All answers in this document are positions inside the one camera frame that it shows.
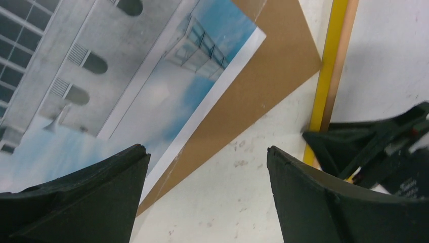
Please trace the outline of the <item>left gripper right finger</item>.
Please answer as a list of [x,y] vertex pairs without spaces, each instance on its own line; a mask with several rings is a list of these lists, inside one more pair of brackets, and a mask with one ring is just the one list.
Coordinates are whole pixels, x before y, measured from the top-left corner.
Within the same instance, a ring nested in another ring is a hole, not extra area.
[[276,146],[267,168],[284,242],[428,242],[428,200],[372,191]]

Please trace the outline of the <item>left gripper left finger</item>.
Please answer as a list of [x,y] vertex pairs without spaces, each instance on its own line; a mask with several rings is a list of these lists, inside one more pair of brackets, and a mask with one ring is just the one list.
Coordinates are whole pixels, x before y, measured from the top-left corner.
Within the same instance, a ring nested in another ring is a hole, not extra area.
[[129,242],[149,161],[136,144],[55,180],[1,193],[1,242]]

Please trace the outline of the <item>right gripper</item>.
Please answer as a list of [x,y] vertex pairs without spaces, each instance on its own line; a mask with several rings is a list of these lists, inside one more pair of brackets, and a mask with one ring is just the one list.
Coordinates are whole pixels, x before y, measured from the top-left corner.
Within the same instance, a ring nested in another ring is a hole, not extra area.
[[[332,176],[346,179],[362,166],[353,184],[384,194],[428,199],[428,132],[421,135],[418,128],[427,115],[428,102],[424,101],[397,116],[331,123],[328,131],[305,131],[302,137],[322,171]],[[391,143],[401,136],[409,138]]]

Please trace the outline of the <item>building and sky photo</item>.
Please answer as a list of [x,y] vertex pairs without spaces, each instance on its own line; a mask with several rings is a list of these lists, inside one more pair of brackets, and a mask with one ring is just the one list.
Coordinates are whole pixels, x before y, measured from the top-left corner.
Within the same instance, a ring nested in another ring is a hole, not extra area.
[[1,192],[141,144],[146,197],[265,39],[232,1],[1,1]]

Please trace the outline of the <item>yellow picture frame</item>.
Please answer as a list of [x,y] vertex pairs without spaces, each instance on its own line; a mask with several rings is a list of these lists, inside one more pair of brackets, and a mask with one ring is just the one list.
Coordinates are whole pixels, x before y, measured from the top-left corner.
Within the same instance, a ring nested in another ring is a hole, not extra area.
[[329,127],[358,3],[332,2],[313,110],[304,131],[326,131]]

